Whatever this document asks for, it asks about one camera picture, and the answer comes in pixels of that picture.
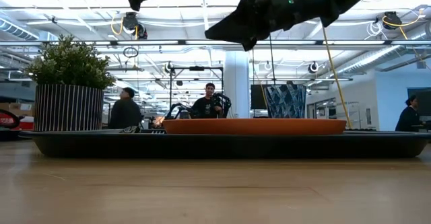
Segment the striped planter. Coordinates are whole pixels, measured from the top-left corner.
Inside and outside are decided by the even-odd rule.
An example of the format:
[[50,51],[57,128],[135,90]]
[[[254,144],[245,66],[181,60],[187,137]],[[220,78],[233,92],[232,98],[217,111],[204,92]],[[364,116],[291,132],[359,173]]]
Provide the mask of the striped planter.
[[38,85],[34,131],[102,129],[103,91],[76,85]]

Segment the orange tray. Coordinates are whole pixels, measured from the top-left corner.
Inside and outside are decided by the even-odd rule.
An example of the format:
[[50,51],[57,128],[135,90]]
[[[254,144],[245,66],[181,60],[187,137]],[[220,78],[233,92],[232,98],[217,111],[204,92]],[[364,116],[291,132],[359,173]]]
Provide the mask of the orange tray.
[[211,135],[335,135],[344,131],[345,124],[345,120],[272,118],[163,121],[168,134]]

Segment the desk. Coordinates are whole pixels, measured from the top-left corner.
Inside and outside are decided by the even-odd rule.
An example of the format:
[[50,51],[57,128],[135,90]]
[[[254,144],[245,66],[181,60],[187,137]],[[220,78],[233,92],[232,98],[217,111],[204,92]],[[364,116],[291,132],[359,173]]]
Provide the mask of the desk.
[[0,223],[428,224],[431,146],[415,159],[47,159],[0,143]]

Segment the white column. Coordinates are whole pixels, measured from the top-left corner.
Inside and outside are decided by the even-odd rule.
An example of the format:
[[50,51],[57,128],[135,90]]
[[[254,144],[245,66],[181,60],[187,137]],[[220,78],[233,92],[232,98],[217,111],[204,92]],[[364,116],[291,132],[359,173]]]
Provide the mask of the white column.
[[248,53],[226,52],[224,61],[224,94],[232,101],[228,118],[250,117],[250,81]]

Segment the hair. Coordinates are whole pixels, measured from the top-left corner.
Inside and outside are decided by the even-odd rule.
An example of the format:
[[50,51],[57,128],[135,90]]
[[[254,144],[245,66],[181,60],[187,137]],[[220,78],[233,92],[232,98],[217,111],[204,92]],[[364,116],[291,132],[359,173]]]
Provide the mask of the hair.
[[129,87],[123,88],[123,91],[128,93],[130,98],[135,97],[135,91]]
[[412,96],[410,96],[406,101],[405,101],[405,104],[407,105],[407,106],[411,106],[411,102],[412,101],[414,101],[416,99],[416,96],[415,95],[412,95]]
[[214,89],[216,88],[216,86],[213,83],[207,83],[207,85],[205,85],[205,89],[208,88],[208,86],[212,86]]

